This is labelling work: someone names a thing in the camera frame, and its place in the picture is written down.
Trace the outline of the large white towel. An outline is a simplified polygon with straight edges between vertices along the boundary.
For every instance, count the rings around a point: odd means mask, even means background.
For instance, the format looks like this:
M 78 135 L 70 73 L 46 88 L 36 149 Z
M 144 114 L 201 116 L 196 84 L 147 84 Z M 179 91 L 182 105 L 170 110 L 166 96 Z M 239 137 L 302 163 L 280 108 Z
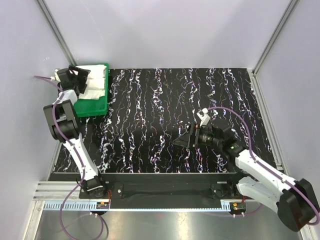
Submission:
M 90 71 L 87 76 L 89 80 L 105 78 L 107 72 L 107 65 L 105 64 L 78 65 L 77 67 L 83 70 Z

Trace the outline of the small white towel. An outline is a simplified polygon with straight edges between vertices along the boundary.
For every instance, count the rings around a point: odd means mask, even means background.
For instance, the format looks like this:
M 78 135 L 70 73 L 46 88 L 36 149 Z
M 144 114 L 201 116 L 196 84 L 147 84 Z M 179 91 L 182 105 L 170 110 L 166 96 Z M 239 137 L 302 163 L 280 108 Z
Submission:
M 79 99 L 98 100 L 100 97 L 104 97 L 106 92 L 105 82 L 104 78 L 88 79 L 86 81 L 87 87 L 84 93 L 79 94 Z

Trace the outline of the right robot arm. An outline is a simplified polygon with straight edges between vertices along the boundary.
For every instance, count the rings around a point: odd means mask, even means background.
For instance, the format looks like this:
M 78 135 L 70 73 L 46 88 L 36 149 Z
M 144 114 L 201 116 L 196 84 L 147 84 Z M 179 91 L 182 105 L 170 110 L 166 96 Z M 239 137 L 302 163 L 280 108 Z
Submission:
M 229 183 L 228 195 L 256 200 L 274 211 L 288 229 L 298 232 L 320 222 L 320 206 L 311 183 L 304 178 L 296 180 L 263 161 L 234 137 L 230 127 L 193 123 L 173 144 L 188 149 L 203 145 L 233 161 L 248 175 Z

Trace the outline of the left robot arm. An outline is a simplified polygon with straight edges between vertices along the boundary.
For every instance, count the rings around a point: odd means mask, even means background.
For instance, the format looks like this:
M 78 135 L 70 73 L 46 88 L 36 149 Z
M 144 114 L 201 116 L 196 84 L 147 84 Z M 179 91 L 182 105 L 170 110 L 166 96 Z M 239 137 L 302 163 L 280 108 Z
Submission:
M 52 137 L 69 151 L 80 172 L 80 187 L 83 198 L 103 198 L 108 186 L 98 167 L 91 159 L 80 131 L 80 120 L 75 103 L 88 92 L 89 80 L 106 75 L 106 65 L 69 65 L 57 69 L 52 77 L 37 76 L 58 90 L 54 103 L 43 107 L 43 112 Z

